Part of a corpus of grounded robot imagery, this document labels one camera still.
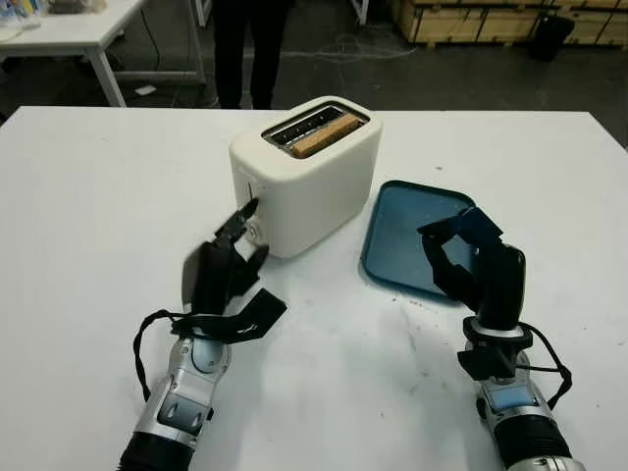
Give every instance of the table surface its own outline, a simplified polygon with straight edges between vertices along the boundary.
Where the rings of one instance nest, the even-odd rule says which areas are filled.
[[[40,27],[26,29],[9,41],[0,42],[0,51],[16,48],[104,47],[145,1],[107,0],[107,8],[100,13],[43,16]]]
[[[1,469],[115,468],[143,406],[132,337],[181,309],[184,258],[235,208],[229,143],[275,113],[22,108],[0,129]],[[289,311],[234,346],[191,469],[500,469],[456,361],[469,311],[358,271],[391,179],[468,194],[525,251],[523,318],[574,375],[561,431],[591,470],[628,461],[628,155],[586,113],[379,115],[368,203],[264,267]],[[149,384],[167,324],[145,336]],[[550,363],[539,342],[531,358]],[[547,397],[559,383],[535,378]]]

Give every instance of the black bin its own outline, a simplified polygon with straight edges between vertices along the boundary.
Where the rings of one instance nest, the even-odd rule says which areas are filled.
[[[530,43],[530,55],[540,61],[550,61],[558,53],[575,24],[568,18],[541,13],[539,25]]]

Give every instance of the white table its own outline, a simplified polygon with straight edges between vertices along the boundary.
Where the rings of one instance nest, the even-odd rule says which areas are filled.
[[[275,113],[22,108],[0,129],[0,469],[115,468],[143,405],[132,337],[181,309],[184,258],[235,208],[229,143]],[[364,210],[264,267],[289,311],[235,345],[191,469],[500,469],[455,356],[469,311],[358,274],[390,179],[467,193],[525,251],[524,319],[574,374],[560,428],[588,469],[627,462],[628,155],[585,113],[380,116]],[[149,384],[167,324],[145,336]],[[559,383],[535,377],[547,396]]]
[[[111,106],[125,107],[125,99],[116,79],[194,80],[205,82],[200,43],[189,0],[183,0],[188,12],[190,61],[194,71],[184,72],[119,72],[111,70],[107,47],[146,0],[107,0],[100,13],[83,15],[48,15],[41,26],[26,29],[17,37],[0,42],[2,56],[77,56],[86,55],[91,62]]]

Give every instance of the gray floor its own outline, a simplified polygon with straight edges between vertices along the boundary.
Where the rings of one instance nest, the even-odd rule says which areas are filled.
[[[161,69],[184,67],[188,31],[180,1],[150,0],[146,15],[161,50]],[[200,34],[210,73],[211,26]],[[154,66],[155,52],[139,16],[111,52],[127,69]],[[248,76],[250,39],[245,56]],[[22,104],[105,104],[95,78],[82,73],[73,59],[24,60],[0,76],[0,84],[0,112],[5,115]],[[136,86],[124,86],[130,106],[216,106],[211,76],[205,88],[161,86],[143,98],[134,95]],[[628,145],[626,52],[567,48],[553,62],[540,63],[520,47],[414,48],[386,15],[359,28],[348,1],[297,0],[288,20],[274,107],[289,108],[322,94],[382,110],[583,110]],[[246,93],[242,105],[250,106]]]

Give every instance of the robotic arm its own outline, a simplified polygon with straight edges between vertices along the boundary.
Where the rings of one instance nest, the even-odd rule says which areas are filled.
[[[195,277],[183,276],[183,303],[189,301],[189,314],[162,310],[142,322],[133,351],[146,405],[119,471],[185,471],[203,425],[212,418],[212,396],[229,367],[230,344],[264,337],[286,311],[282,301],[260,289],[239,314],[224,317],[232,298],[259,280],[257,272],[268,255],[268,246],[261,246],[245,260],[235,248],[256,208],[253,199],[187,260],[183,270],[195,271]],[[151,392],[139,350],[144,330],[163,318],[172,321],[172,333],[179,339],[171,350],[167,375]]]
[[[417,230],[434,270],[434,283],[447,296],[476,313],[464,319],[467,337],[458,352],[462,368],[480,383],[478,413],[491,430],[508,471],[586,471],[571,452],[551,415],[571,388],[571,373],[545,336],[519,322],[525,285],[525,256],[499,238],[502,231],[477,207]],[[476,276],[452,265],[443,244],[454,236],[477,247]],[[532,334],[546,345],[556,368],[530,366],[525,349]],[[530,370],[557,372],[563,384],[546,401],[530,379]]]

